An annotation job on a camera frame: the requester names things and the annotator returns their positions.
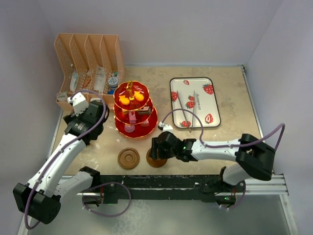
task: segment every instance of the wooden coaster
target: wooden coaster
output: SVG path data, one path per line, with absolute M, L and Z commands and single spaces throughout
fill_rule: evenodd
M 151 149 L 148 150 L 147 157 L 146 157 L 147 162 L 150 166 L 152 166 L 154 168 L 159 168 L 159 167 L 162 167 L 166 164 L 167 159 L 153 160 L 152 158 L 150 158 L 150 152 L 151 152 Z
M 118 154 L 118 164 L 124 169 L 135 168 L 140 160 L 139 153 L 134 148 L 124 148 Z

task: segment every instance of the cable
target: cable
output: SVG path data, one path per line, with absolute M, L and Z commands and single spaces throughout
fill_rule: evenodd
M 88 211 L 94 213 L 94 214 L 97 214 L 97 215 L 100 215 L 100 216 L 103 216 L 103 217 L 117 217 L 117 216 L 120 216 L 120 215 L 124 214 L 124 213 L 128 210 L 128 208 L 129 208 L 129 206 L 131 205 L 131 202 L 132 202 L 132 195 L 131 195 L 131 192 L 129 191 L 129 189 L 128 189 L 125 185 L 123 185 L 123 184 L 121 184 L 121 183 L 119 183 L 119 182 L 109 182 L 109 183 L 105 183 L 105 184 L 101 184 L 101 185 L 95 186 L 95 187 L 93 187 L 93 188 L 89 188 L 89 189 L 87 189 L 87 191 L 91 191 L 91 190 L 94 190 L 94 189 L 96 189 L 96 188 L 100 188 L 100 187 L 103 187 L 103 186 L 106 186 L 106 185 L 111 185 L 111 184 L 116 184 L 116 185 L 120 185 L 120 186 L 124 187 L 124 189 L 125 189 L 126 192 L 128 193 L 129 202 L 128 202 L 127 207 L 126 207 L 122 212 L 117 213 L 117 214 L 104 214 L 104 213 L 100 213 L 100 212 L 94 211 L 94 210 L 90 209 L 90 208 L 86 205 L 86 203 L 84 202 L 84 199 L 82 198 L 82 203 L 83 203 L 84 208 L 85 208 L 86 210 L 88 210 Z
M 278 137 L 278 140 L 276 142 L 276 146 L 275 146 L 275 151 L 277 150 L 278 146 L 279 146 L 279 143 L 280 143 L 280 140 L 283 136 L 283 133 L 284 133 L 284 130 L 285 130 L 285 124 L 284 123 L 281 123 L 279 124 L 272 132 L 270 132 L 269 134 L 265 135 L 264 137 L 260 138 L 259 140 L 257 141 L 254 141 L 254 142 L 251 142 L 251 143 L 246 143 L 246 144 L 232 144 L 232 145 L 227 145 L 227 144 L 222 144 L 222 145 L 208 145 L 206 144 L 203 140 L 202 140 L 202 136 L 203 136 L 203 132 L 204 132 L 204 128 L 203 128 L 203 125 L 202 125 L 202 122 L 200 121 L 199 117 L 197 115 L 195 115 L 193 112 L 187 110 L 187 109 L 173 109 L 172 111 L 170 111 L 162 120 L 162 123 L 164 123 L 164 121 L 167 119 L 167 117 L 175 112 L 175 111 L 179 111 L 179 110 L 182 110 L 182 111 L 185 111 L 185 112 L 188 112 L 188 113 L 191 113 L 197 120 L 198 122 L 200 123 L 200 126 L 201 126 L 201 134 L 200 134 L 200 137 L 199 137 L 199 140 L 200 142 L 205 146 L 205 147 L 208 147 L 208 148 L 227 148 L 227 147 L 230 147 L 230 148 L 233 148 L 233 147 L 249 147 L 249 146 L 253 146 L 253 145 L 256 145 L 256 144 L 259 144 L 261 143 L 262 141 L 268 139 L 269 137 L 271 137 L 272 135 L 274 135 L 280 128 L 282 129 L 280 131 L 280 134 L 279 134 L 279 137 Z
M 70 142 L 66 143 L 66 144 L 60 149 L 60 151 L 58 151 L 58 152 L 52 157 L 51 161 L 49 161 L 49 163 L 46 165 L 46 167 L 43 169 L 43 171 L 42 171 L 41 174 L 39 175 L 39 177 L 38 177 L 38 179 L 37 179 L 37 182 L 35 183 L 34 187 L 33 187 L 33 188 L 31 189 L 31 191 L 30 191 L 30 194 L 29 194 L 29 196 L 28 196 L 27 203 L 26 203 L 26 206 L 25 206 L 24 222 L 25 222 L 25 227 L 26 227 L 28 230 L 32 230 L 32 229 L 36 228 L 37 225 L 39 224 L 39 221 L 37 221 L 37 222 L 35 223 L 35 225 L 30 226 L 30 225 L 28 224 L 28 217 L 27 217 L 27 216 L 28 216 L 28 211 L 29 211 L 29 205 L 30 205 L 30 202 L 31 202 L 31 200 L 32 200 L 32 198 L 33 198 L 33 195 L 34 195 L 34 193 L 35 193 L 35 190 L 36 190 L 36 188 L 38 187 L 39 182 L 40 182 L 41 179 L 44 177 L 44 175 L 45 175 L 45 173 L 47 172 L 47 170 L 48 170 L 48 169 L 50 168 L 50 166 L 54 163 L 54 161 L 58 158 L 58 156 L 61 154 L 61 152 L 63 152 L 67 147 L 69 147 L 69 146 L 70 146 L 73 142 L 75 142 L 76 140 L 81 139 L 82 137 L 84 137 L 85 135 L 87 135 L 87 134 L 89 134 L 91 131 L 93 131 L 93 130 L 102 122 L 102 120 L 103 120 L 103 118 L 104 118 L 104 116 L 105 116 L 105 113 L 106 113 L 106 104 L 105 104 L 105 102 L 104 102 L 102 96 L 100 96 L 98 93 L 96 93 L 96 92 L 94 92 L 94 91 L 90 91 L 90 90 L 79 90 L 79 91 L 76 91 L 76 92 L 70 97 L 70 99 L 72 99 L 73 96 L 76 95 L 76 94 L 79 93 L 79 92 L 88 92 L 88 93 L 92 93 L 92 94 L 97 95 L 97 96 L 100 98 L 100 100 L 101 100 L 101 102 L 102 102 L 102 104 L 103 104 L 103 113 L 102 113 L 100 119 L 97 121 L 97 123 L 96 123 L 94 126 L 92 126 L 88 131 L 82 133 L 82 134 L 79 135 L 78 137 L 76 137 L 76 138 L 72 139 Z

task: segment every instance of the table surface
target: table surface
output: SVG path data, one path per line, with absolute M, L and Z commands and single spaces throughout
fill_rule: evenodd
M 205 141 L 229 141 L 239 139 L 242 133 L 260 138 L 260 132 L 250 102 L 245 79 L 240 67 L 126 67 L 125 81 L 135 80 L 149 88 L 153 105 L 157 109 L 158 120 L 171 111 L 170 80 L 173 77 L 209 77 L 213 81 L 216 100 L 221 116 L 218 127 L 206 128 Z M 68 167 L 65 175 L 75 175 L 77 171 L 89 166 L 102 175 L 181 175 L 181 174 L 219 174 L 223 166 L 234 164 L 222 160 L 205 160 L 184 163 L 169 159 L 165 166 L 153 168 L 146 161 L 146 153 L 151 148 L 151 138 L 160 134 L 156 128 L 151 134 L 139 139 L 121 135 L 115 128 L 113 110 L 104 123 L 104 131 L 98 140 L 92 141 Z M 179 129 L 174 126 L 172 116 L 165 123 L 171 124 L 173 133 L 182 139 L 199 138 L 200 130 Z M 60 142 L 66 124 L 61 120 L 53 150 Z M 131 170 L 123 169 L 117 162 L 119 152 L 127 147 L 135 148 L 140 154 L 139 164 Z

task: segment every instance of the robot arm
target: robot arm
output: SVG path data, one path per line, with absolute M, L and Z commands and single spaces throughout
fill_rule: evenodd
M 58 185 L 59 180 L 75 157 L 89 145 L 91 140 L 96 140 L 102 133 L 103 123 L 109 116 L 108 107 L 103 107 L 100 100 L 94 100 L 88 104 L 81 93 L 77 93 L 72 99 L 69 98 L 68 102 L 73 106 L 74 113 L 64 117 L 67 128 L 61 142 L 43 167 L 27 184 L 18 183 L 13 189 L 18 209 L 21 212 L 25 212 L 26 202 L 31 191 L 35 190 L 28 207 L 28 215 L 45 224 L 50 223 L 56 217 L 61 202 L 66 203 L 77 193 L 90 188 L 92 184 L 96 184 L 100 176 L 98 171 L 84 167 L 75 176 Z M 100 120 L 104 109 L 106 112 L 104 118 L 100 124 L 93 128 Z M 87 134 L 77 139 L 87 131 L 89 131 Z M 38 178 L 44 170 L 46 172 L 39 182 Z
M 261 142 L 250 147 L 208 148 L 197 139 L 178 139 L 170 125 L 159 124 L 162 133 L 152 138 L 151 158 L 168 159 L 176 157 L 183 162 L 217 159 L 234 161 L 236 164 L 221 169 L 222 181 L 233 186 L 247 178 L 269 181 L 272 175 L 275 150 Z M 252 135 L 242 134 L 238 140 L 205 142 L 208 145 L 246 144 L 256 141 Z

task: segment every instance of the strawberry print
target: strawberry print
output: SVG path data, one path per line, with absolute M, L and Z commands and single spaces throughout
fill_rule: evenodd
M 186 121 L 181 122 L 181 123 L 180 123 L 180 126 L 181 126 L 181 127 L 188 127 Z
M 176 101 L 177 100 L 177 93 L 176 92 L 171 92 L 171 96 L 172 96 L 172 101 Z
M 203 89 L 206 93 L 208 94 L 213 94 L 214 90 L 213 90 L 213 85 L 212 84 L 204 84 L 203 85 Z
M 194 101 L 188 101 L 185 106 L 187 109 L 191 109 L 195 106 L 195 104 L 196 103 Z
M 213 116 L 212 114 L 208 114 L 205 118 L 204 118 L 204 121 L 206 124 L 210 124 L 213 122 Z

